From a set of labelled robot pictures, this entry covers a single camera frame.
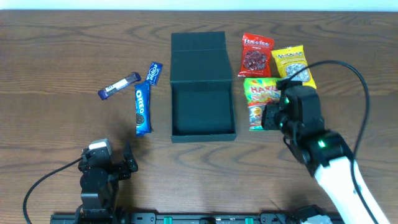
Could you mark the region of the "Haribo gummy candy bag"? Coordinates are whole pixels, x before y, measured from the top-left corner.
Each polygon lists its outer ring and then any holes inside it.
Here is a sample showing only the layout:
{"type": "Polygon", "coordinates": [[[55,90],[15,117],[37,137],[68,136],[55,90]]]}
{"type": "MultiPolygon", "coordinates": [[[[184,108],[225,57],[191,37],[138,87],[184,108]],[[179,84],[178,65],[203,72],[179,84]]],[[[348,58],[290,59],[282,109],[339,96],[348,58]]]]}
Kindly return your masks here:
{"type": "Polygon", "coordinates": [[[276,84],[280,78],[245,78],[243,87],[248,102],[249,130],[263,131],[261,125],[262,112],[265,106],[271,103],[278,103],[280,90],[276,84]]]}

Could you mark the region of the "yellow candy bag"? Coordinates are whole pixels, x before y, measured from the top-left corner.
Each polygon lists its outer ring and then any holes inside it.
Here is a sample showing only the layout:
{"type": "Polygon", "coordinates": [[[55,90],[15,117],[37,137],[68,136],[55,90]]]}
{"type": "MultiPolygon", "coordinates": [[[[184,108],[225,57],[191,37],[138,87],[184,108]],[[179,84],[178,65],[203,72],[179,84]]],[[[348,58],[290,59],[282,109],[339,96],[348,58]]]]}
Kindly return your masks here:
{"type": "MultiPolygon", "coordinates": [[[[273,50],[272,57],[281,78],[286,79],[308,66],[302,45],[273,50]]],[[[304,86],[317,88],[309,69],[294,76],[292,81],[301,81],[304,86]]]]}

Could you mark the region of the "red candy bag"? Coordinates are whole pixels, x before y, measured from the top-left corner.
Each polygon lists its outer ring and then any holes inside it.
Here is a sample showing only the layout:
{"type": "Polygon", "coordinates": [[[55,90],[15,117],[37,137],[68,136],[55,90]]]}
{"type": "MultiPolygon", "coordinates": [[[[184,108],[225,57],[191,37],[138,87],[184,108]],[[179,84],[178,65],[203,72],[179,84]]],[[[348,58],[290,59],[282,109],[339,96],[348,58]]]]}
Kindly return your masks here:
{"type": "Polygon", "coordinates": [[[245,32],[239,77],[270,78],[274,39],[245,32]]]}

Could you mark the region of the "blue Oreo cookie pack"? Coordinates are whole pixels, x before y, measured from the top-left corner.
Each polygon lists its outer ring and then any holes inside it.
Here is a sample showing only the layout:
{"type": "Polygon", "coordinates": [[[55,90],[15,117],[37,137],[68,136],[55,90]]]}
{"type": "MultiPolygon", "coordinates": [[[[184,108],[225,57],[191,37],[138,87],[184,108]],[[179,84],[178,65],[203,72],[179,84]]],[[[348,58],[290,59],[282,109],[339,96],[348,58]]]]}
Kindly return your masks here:
{"type": "Polygon", "coordinates": [[[150,84],[135,85],[136,97],[136,136],[151,133],[150,127],[150,84]]]}

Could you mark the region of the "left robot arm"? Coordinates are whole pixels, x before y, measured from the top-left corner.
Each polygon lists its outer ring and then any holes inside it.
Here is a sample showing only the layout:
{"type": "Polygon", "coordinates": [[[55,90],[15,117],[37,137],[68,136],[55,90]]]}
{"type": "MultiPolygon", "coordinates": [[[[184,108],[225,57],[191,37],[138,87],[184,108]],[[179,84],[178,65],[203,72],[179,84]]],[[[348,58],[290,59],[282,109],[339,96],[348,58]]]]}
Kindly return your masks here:
{"type": "Polygon", "coordinates": [[[107,139],[93,141],[82,151],[78,169],[82,204],[75,212],[75,223],[129,223],[128,213],[116,206],[119,181],[131,178],[138,165],[127,142],[123,160],[112,161],[112,149],[107,139]]]}

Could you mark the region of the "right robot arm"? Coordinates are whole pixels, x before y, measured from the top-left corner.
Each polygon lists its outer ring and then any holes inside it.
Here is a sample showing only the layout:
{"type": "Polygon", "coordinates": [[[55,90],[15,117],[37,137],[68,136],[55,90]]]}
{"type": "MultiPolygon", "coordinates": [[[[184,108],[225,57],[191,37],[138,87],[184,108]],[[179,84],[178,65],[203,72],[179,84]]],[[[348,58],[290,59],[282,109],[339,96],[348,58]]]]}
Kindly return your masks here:
{"type": "Polygon", "coordinates": [[[266,105],[264,129],[278,129],[283,142],[326,192],[345,223],[388,223],[361,176],[353,151],[336,131],[325,128],[319,95],[310,86],[280,88],[266,105]]]}

